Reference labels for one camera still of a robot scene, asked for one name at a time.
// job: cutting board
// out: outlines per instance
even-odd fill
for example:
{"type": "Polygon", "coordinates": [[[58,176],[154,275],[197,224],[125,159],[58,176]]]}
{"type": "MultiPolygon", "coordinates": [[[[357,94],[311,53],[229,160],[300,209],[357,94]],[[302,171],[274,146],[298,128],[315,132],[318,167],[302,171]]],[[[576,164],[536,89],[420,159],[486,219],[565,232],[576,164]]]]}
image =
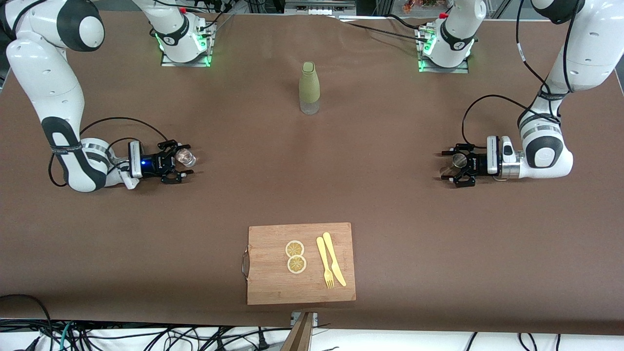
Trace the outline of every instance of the cutting board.
{"type": "MultiPolygon", "coordinates": [[[[249,273],[247,277],[247,304],[301,304],[355,300],[353,270],[353,241],[351,223],[317,223],[263,225],[249,227],[249,273]],[[324,232],[331,234],[346,286],[334,277],[334,288],[328,289],[323,278],[323,261],[316,246],[316,238],[324,232]],[[307,265],[299,274],[291,273],[286,263],[286,245],[298,240],[304,246],[307,265]]],[[[327,251],[328,265],[331,257],[327,251]]]]}

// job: fork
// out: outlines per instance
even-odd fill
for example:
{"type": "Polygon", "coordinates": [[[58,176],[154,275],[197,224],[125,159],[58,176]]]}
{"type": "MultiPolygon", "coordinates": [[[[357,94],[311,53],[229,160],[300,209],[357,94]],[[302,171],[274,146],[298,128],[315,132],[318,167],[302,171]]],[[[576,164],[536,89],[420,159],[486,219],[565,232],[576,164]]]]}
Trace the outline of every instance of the fork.
{"type": "Polygon", "coordinates": [[[323,237],[316,238],[316,246],[318,246],[318,252],[321,254],[321,260],[323,260],[323,267],[325,267],[325,273],[323,273],[325,285],[327,285],[328,289],[332,289],[334,287],[334,275],[329,270],[329,265],[327,264],[327,252],[325,251],[323,237]]]}

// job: knife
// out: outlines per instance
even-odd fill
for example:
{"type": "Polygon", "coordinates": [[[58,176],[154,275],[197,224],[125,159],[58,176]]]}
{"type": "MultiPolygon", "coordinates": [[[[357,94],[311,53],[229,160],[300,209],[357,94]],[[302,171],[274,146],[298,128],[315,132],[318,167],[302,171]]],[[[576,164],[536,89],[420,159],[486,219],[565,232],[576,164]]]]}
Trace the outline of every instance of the knife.
{"type": "Polygon", "coordinates": [[[325,246],[327,246],[327,250],[329,251],[329,255],[331,256],[331,270],[334,272],[336,279],[338,282],[345,287],[347,282],[344,281],[343,273],[340,272],[340,267],[338,266],[338,260],[336,260],[336,254],[334,253],[334,244],[331,242],[331,235],[327,232],[323,233],[323,240],[325,240],[325,246]]]}

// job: lemon slice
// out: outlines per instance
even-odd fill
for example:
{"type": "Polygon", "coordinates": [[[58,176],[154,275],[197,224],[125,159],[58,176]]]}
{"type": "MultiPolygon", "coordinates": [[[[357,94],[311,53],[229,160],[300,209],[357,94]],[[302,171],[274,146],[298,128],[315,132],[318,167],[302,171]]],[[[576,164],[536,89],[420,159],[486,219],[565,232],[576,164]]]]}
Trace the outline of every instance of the lemon slice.
{"type": "Polygon", "coordinates": [[[304,251],[303,244],[298,240],[293,240],[286,245],[286,255],[288,255],[288,257],[303,255],[304,251]]]}
{"type": "Polygon", "coordinates": [[[292,274],[299,274],[306,269],[306,259],[302,255],[294,255],[288,259],[287,267],[292,274]]]}

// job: brown tabletop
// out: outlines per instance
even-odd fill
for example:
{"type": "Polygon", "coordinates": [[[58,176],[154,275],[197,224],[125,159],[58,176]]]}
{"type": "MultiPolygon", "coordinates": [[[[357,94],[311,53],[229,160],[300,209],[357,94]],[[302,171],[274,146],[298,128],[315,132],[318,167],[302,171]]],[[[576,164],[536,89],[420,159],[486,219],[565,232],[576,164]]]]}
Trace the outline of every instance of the brown tabletop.
{"type": "MultiPolygon", "coordinates": [[[[323,16],[235,16],[213,67],[160,67],[140,12],[104,12],[93,53],[69,52],[84,90],[82,125],[147,121],[197,153],[180,185],[142,181],[91,194],[54,187],[49,148],[14,77],[0,96],[0,294],[36,295],[53,319],[287,325],[297,308],[335,328],[624,334],[624,99],[615,75],[566,98],[572,173],[455,189],[438,180],[484,94],[530,103],[513,22],[485,22],[470,74],[419,73],[412,41],[323,16]],[[321,110],[298,105],[314,61],[321,110]],[[250,225],[350,222],[358,299],[247,306],[241,255],[250,225]]],[[[389,21],[366,21],[409,34],[389,21]]],[[[563,26],[522,24],[546,75],[563,26]]],[[[518,142],[521,109],[483,101],[466,133],[518,142]]],[[[132,122],[84,137],[160,139],[132,122]]],[[[125,147],[115,147],[125,154],[125,147]]],[[[55,175],[60,179],[58,166],[55,175]]],[[[41,317],[27,304],[0,315],[41,317]]]]}

